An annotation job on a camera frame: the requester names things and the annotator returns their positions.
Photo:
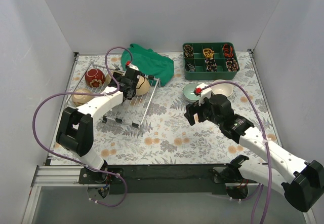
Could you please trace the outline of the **pale green bowl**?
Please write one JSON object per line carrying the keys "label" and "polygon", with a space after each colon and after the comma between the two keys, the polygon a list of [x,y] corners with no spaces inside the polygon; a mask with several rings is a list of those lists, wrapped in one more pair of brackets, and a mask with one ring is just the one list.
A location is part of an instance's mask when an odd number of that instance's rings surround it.
{"label": "pale green bowl", "polygon": [[189,83],[183,88],[183,96],[189,102],[196,102],[199,100],[199,96],[195,95],[194,90],[198,86],[197,83]]}

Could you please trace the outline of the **white bowl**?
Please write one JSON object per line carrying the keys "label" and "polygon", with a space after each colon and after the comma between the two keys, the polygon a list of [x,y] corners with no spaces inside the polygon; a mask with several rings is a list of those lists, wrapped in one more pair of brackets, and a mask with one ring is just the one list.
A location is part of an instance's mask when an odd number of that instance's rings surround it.
{"label": "white bowl", "polygon": [[215,80],[215,81],[213,81],[213,84],[221,82],[221,84],[217,84],[217,85],[214,85],[214,86],[211,87],[212,93],[214,95],[222,94],[222,95],[224,95],[226,97],[229,97],[232,94],[233,86],[231,84],[223,83],[224,81],[225,80]]}

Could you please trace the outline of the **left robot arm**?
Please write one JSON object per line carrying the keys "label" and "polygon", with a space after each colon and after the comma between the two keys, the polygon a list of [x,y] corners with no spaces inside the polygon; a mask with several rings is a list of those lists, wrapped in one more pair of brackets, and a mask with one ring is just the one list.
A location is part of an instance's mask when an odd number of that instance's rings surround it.
{"label": "left robot arm", "polygon": [[85,166],[91,167],[90,177],[96,183],[103,183],[108,172],[103,168],[105,161],[93,148],[94,124],[108,111],[131,100],[136,94],[136,87],[141,72],[130,65],[121,77],[112,81],[100,96],[77,107],[67,107],[61,117],[56,142],[71,151]]}

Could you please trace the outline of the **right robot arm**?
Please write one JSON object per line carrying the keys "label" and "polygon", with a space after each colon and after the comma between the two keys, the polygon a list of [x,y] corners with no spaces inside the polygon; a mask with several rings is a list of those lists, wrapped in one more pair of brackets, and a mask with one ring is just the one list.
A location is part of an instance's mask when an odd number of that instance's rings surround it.
{"label": "right robot arm", "polygon": [[262,132],[251,121],[234,113],[226,96],[213,95],[203,103],[188,104],[184,116],[190,125],[195,124],[195,116],[200,123],[214,123],[224,136],[268,162],[267,166],[262,166],[248,159],[231,161],[229,176],[233,181],[246,178],[270,185],[301,212],[307,212],[323,195],[323,165],[316,160],[307,162],[272,140],[264,140]]}

